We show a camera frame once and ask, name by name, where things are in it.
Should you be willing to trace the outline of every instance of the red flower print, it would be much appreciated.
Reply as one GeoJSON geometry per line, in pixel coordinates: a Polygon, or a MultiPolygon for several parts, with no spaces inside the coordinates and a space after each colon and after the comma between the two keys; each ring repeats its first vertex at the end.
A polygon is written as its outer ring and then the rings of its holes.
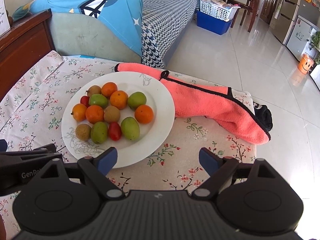
{"type": "Polygon", "coordinates": [[[195,186],[199,186],[201,184],[201,181],[199,181],[198,179],[193,183],[193,185],[195,186]]]}
{"type": "Polygon", "coordinates": [[[186,182],[188,179],[189,179],[189,178],[188,178],[185,174],[183,174],[183,176],[181,177],[181,180],[182,180],[183,182],[186,182]]]}
{"type": "Polygon", "coordinates": [[[189,173],[191,176],[194,176],[196,174],[196,170],[195,169],[190,169],[189,173]]]}

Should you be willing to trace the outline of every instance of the tomato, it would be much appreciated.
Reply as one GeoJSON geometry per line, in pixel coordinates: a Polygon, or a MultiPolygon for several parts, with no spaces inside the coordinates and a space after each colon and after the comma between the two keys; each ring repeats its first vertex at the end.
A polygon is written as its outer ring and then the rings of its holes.
{"type": "Polygon", "coordinates": [[[88,107],[90,106],[90,105],[89,105],[89,97],[87,97],[87,96],[81,97],[80,103],[81,103],[81,104],[84,104],[84,105],[88,108],[88,107]]]}
{"type": "Polygon", "coordinates": [[[112,122],[108,128],[108,135],[111,140],[117,141],[121,138],[122,132],[120,125],[117,122],[112,122]]]}

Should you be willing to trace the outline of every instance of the orange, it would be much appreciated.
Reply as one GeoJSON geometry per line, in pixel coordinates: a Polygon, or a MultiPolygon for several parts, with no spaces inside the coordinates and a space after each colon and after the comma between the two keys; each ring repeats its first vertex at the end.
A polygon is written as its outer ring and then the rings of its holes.
{"type": "Polygon", "coordinates": [[[126,92],[122,90],[118,90],[113,92],[110,96],[110,104],[115,106],[119,110],[124,109],[127,106],[128,95],[126,92]]]}
{"type": "Polygon", "coordinates": [[[118,87],[113,82],[108,82],[103,85],[101,88],[101,94],[104,95],[106,98],[110,98],[113,92],[116,92],[118,87]]]}
{"type": "Polygon", "coordinates": [[[76,121],[82,122],[83,120],[85,120],[86,110],[87,110],[87,107],[84,104],[76,104],[72,108],[71,115],[76,121]]]}
{"type": "Polygon", "coordinates": [[[96,122],[103,122],[104,111],[101,106],[89,106],[85,112],[85,117],[89,123],[95,124],[96,122]]]}
{"type": "Polygon", "coordinates": [[[153,119],[153,110],[147,105],[138,106],[134,112],[134,117],[139,123],[150,123],[153,119]]]}

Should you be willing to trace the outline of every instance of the blue plastic box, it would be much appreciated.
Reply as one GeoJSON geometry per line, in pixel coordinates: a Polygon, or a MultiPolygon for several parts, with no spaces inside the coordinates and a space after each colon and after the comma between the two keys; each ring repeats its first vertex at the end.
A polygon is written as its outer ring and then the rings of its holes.
{"type": "Polygon", "coordinates": [[[231,23],[232,20],[225,22],[203,12],[197,11],[197,25],[219,35],[226,33],[231,23]]]}

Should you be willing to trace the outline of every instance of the white plate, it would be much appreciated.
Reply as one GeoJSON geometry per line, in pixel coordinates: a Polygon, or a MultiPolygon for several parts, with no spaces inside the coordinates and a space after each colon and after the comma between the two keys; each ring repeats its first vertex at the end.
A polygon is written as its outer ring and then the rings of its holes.
{"type": "MultiPolygon", "coordinates": [[[[134,117],[134,111],[129,107],[120,111],[121,121],[128,117],[134,117]]],[[[68,151],[77,159],[85,156],[97,157],[102,152],[113,146],[118,151],[118,161],[114,168],[121,168],[137,163],[152,154],[169,135],[174,121],[174,103],[167,88],[158,80],[145,74],[137,72],[115,72],[98,77],[84,85],[70,100],[62,117],[61,131],[63,141],[68,151]],[[71,116],[74,105],[80,103],[80,98],[86,95],[93,85],[102,87],[107,82],[114,82],[118,90],[125,91],[128,96],[140,91],[147,97],[147,105],[153,109],[154,119],[149,124],[139,124],[140,137],[136,141],[129,141],[123,136],[119,141],[107,139],[103,144],[94,144],[91,140],[80,141],[75,130],[79,124],[71,116]]]]}

